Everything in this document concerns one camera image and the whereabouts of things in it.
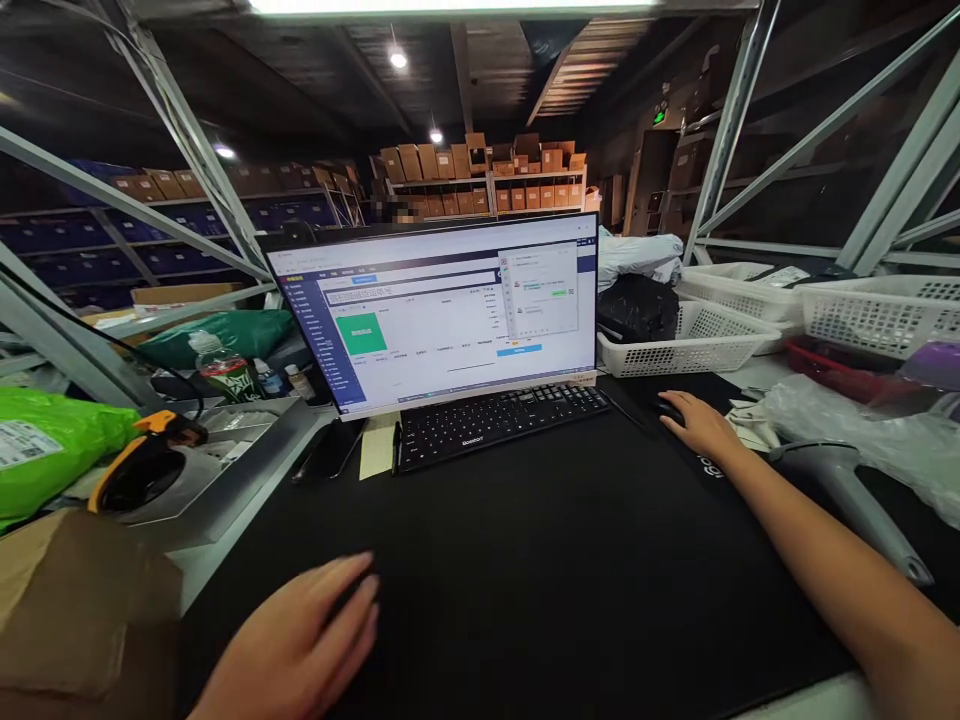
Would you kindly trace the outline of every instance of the monitor screen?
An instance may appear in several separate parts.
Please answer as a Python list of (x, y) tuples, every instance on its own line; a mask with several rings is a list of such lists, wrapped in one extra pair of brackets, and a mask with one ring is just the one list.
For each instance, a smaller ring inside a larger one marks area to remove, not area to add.
[(340, 413), (593, 371), (596, 214), (267, 252)]

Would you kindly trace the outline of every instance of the plastic bottle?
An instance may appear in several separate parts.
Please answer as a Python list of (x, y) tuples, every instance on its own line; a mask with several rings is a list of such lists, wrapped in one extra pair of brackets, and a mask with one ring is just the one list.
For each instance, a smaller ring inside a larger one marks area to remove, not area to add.
[(307, 380), (307, 376), (297, 370), (296, 365), (287, 365), (284, 370), (287, 371), (287, 375), (290, 377), (290, 384), (293, 385), (293, 389), (297, 395), (304, 400), (313, 400), (313, 398), (317, 396), (313, 391), (313, 386), (310, 384), (310, 381)]
[(253, 367), (257, 371), (257, 384), (264, 395), (268, 398), (278, 398), (286, 395), (283, 378), (277, 375), (269, 365), (260, 358), (254, 358)]
[(216, 335), (200, 330), (190, 334), (188, 343), (197, 353), (197, 370), (225, 398), (234, 403), (263, 399), (247, 361), (224, 347)]

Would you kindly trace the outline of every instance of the human hand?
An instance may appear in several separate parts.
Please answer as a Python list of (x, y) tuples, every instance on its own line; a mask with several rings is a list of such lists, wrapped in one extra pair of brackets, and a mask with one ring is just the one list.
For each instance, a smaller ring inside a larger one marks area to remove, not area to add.
[(700, 398), (679, 390), (660, 393), (660, 397), (680, 411), (686, 427), (666, 416), (661, 416), (660, 422), (695, 453), (721, 464), (740, 452), (749, 452), (727, 419)]
[(376, 576), (360, 583), (336, 617), (329, 617), (337, 598), (372, 561), (371, 553), (338, 558), (267, 598), (227, 646), (188, 720), (321, 717), (376, 640)]

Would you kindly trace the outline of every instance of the green plastic bag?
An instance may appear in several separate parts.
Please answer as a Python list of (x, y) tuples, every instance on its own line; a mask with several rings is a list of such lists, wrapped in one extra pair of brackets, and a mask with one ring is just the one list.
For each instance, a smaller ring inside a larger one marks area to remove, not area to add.
[(140, 434), (136, 410), (0, 388), (0, 534)]
[(241, 357), (266, 358), (292, 326), (286, 310), (228, 310), (170, 328), (138, 349), (174, 370), (194, 370), (197, 354), (187, 344), (191, 333), (206, 330)]

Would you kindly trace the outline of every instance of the computer mouse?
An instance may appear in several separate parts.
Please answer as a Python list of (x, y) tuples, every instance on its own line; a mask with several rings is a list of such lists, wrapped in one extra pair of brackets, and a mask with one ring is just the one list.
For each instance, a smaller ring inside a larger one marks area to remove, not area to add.
[(677, 410), (672, 403), (667, 400), (664, 400), (661, 397), (655, 398), (651, 403), (650, 407), (653, 408), (653, 411), (657, 413), (657, 416), (666, 415), (668, 418), (673, 420), (680, 427), (686, 427), (687, 424), (683, 420), (683, 413)]

